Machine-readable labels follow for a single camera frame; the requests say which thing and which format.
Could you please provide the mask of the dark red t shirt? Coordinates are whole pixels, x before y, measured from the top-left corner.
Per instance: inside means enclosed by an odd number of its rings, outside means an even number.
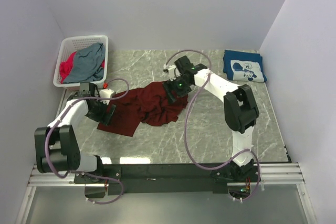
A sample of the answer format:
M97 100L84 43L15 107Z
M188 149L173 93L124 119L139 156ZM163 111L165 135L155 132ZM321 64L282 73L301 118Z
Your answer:
M170 103L162 82L152 82L144 88L129 90L124 97L110 101L108 108L115 106L108 126L98 124L97 129L114 134L132 137L140 123L162 126L176 122L179 114L187 107L188 96L177 97Z

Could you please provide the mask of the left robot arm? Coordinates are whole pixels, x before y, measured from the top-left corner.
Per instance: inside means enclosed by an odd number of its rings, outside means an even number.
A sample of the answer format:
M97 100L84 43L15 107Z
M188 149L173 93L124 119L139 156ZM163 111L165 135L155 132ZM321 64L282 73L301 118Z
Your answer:
M40 173L88 172L101 175L103 164L99 156L81 153L74 129L83 117L103 123L111 122L114 108L108 102L114 91L99 91L98 99L84 100L90 93L76 92L68 97L66 106L46 127L35 130L35 153Z

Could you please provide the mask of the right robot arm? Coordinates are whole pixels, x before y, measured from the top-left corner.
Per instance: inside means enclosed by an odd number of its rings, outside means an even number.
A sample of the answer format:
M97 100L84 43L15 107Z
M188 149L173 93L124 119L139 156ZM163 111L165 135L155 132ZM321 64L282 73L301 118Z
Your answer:
M203 64L194 65L187 56L165 64L163 71L169 80L163 83L168 100L174 103L185 97L191 86L206 90L220 99L224 107L224 119L232 131L233 151L225 165L215 170L217 177L229 182L245 180L254 171L254 156L251 152L253 131L259 117L259 110L251 87L239 86L214 74Z

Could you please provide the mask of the grey blue t shirt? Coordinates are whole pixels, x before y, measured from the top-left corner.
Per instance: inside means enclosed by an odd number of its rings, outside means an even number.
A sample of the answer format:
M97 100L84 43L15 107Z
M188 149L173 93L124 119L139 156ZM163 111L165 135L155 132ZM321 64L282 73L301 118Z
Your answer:
M65 84L100 81L104 76L106 48L97 42L76 51L69 75L62 81Z

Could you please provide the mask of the pink red t shirt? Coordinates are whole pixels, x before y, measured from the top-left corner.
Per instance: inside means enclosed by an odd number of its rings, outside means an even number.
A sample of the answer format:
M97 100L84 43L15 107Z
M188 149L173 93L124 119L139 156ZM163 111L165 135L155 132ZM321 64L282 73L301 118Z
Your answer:
M71 73L71 70L73 68L73 58L76 55L76 51L74 51L69 58L66 61L63 61L59 65L59 74L60 74L60 83L65 83L65 79L69 76ZM98 70L90 77L83 77L82 82L84 81L99 81L103 77L104 73L104 66L105 61L102 62Z

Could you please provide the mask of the folded blue t shirt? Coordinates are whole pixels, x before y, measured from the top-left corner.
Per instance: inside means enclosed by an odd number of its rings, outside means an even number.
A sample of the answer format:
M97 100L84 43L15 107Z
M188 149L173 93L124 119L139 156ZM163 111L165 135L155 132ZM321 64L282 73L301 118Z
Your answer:
M224 50L223 73L231 81L264 83L267 77L263 68L263 57L257 53Z

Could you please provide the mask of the black base beam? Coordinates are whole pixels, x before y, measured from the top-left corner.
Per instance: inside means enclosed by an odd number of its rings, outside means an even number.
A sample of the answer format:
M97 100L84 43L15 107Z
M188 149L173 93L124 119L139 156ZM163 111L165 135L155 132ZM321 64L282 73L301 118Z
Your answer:
M203 170L194 164L104 164L94 172L94 177L76 175L76 185L93 185L86 187L89 198L103 198L136 193L184 193L212 192L228 193L230 183L256 182L257 167L253 162L239 167L234 162L220 169L213 169L216 164L208 163L211 170Z

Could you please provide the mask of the white plastic laundry basket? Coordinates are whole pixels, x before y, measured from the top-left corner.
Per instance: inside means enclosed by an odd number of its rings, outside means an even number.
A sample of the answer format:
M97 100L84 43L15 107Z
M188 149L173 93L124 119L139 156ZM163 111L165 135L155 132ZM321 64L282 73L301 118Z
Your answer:
M94 43L103 43L105 46L105 53L104 53L104 72L103 78L99 81L94 81L99 88L103 87L103 84L107 78L107 64L108 64L108 52L109 52L109 38L106 35L90 35L90 36L75 36L75 37L68 37L61 42L59 54L57 58L57 63L55 67L55 73L53 78L53 84L59 88L65 88L69 91L78 91L79 90L79 83L70 83L70 84L62 84L61 83L61 75L59 71L59 66L62 62L67 61L71 54L75 51L80 49L89 47Z

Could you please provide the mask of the aluminium rail frame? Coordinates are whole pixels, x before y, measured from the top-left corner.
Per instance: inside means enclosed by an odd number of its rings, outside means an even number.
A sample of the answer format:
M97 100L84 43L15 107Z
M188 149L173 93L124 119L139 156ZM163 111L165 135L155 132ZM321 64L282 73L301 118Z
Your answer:
M30 178L28 180L28 185L24 200L19 211L17 218L17 223L25 223L28 218L28 213L34 198L34 194L38 187L86 187L93 188L92 184L88 186L76 185L74 183L74 178L76 175L82 174L81 172L76 172L69 174L66 178L58 178L52 173L40 173L36 166L33 167ZM228 190L232 187L244 187L245 185L254 186L258 184L261 188L266 186L278 186L278 185L295 185L298 194L299 201L302 205L304 216L307 223L317 223L317 218L314 213L310 197L308 195L305 179L299 164L297 163L262 163L259 168L257 168L258 179L256 182L249 182L245 184L241 183L230 183L228 185Z

